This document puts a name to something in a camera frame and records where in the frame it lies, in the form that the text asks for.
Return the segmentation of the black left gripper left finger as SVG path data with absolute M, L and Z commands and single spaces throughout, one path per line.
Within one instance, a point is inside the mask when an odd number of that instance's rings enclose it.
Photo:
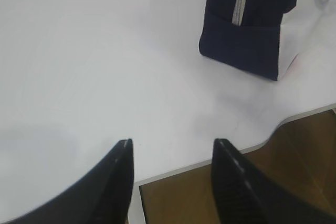
M 84 177 L 10 223 L 126 223 L 134 183 L 133 140 L 120 140 Z

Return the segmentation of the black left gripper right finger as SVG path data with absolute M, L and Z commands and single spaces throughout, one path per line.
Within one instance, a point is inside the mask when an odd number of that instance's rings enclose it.
M 325 223 L 324 211 L 271 181 L 227 139 L 214 141 L 211 182 L 221 223 Z

